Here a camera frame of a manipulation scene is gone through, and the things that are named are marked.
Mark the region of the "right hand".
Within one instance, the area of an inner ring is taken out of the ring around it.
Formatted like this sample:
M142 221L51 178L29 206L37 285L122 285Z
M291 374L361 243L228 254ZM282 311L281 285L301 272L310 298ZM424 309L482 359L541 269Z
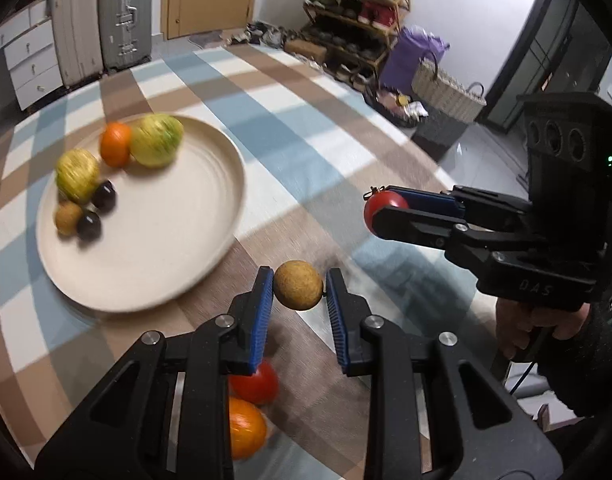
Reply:
M513 360L520 350L526 350L530 337L545 330L557 340L568 340L580 332L587 322L590 304L575 312L552 309L528 310L518 302L498 298L496 302L496 337L499 350Z

